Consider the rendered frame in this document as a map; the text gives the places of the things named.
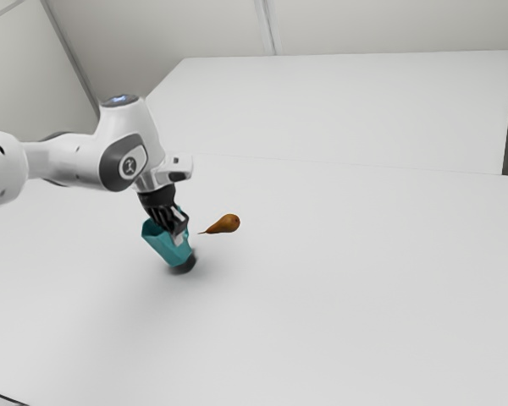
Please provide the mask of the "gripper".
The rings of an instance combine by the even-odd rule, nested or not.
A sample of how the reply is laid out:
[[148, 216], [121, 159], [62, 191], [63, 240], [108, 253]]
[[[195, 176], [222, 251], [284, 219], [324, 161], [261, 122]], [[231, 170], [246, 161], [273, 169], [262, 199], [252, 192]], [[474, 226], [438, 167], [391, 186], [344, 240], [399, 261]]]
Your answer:
[[139, 201], [148, 216], [161, 228], [170, 229], [175, 246], [184, 241], [189, 217], [174, 202], [175, 188], [161, 188], [149, 193], [139, 193]]

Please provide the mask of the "teal faceted mug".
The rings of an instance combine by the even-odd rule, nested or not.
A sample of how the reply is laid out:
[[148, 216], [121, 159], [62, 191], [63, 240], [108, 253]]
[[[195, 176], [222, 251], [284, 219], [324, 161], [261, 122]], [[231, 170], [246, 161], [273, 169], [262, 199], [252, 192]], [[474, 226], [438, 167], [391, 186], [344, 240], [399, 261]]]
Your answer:
[[141, 237], [167, 263], [173, 273], [187, 273], [196, 264], [196, 256], [189, 243], [188, 228], [175, 238], [149, 218], [142, 225]]

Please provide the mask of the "brown pear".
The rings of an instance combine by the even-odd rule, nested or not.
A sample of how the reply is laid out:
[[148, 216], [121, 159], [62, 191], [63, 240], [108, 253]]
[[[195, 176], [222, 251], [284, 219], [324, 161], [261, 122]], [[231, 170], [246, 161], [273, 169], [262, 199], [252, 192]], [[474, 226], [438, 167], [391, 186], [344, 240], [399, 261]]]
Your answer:
[[240, 218], [233, 213], [220, 217], [214, 224], [210, 225], [200, 234], [233, 233], [240, 227]]

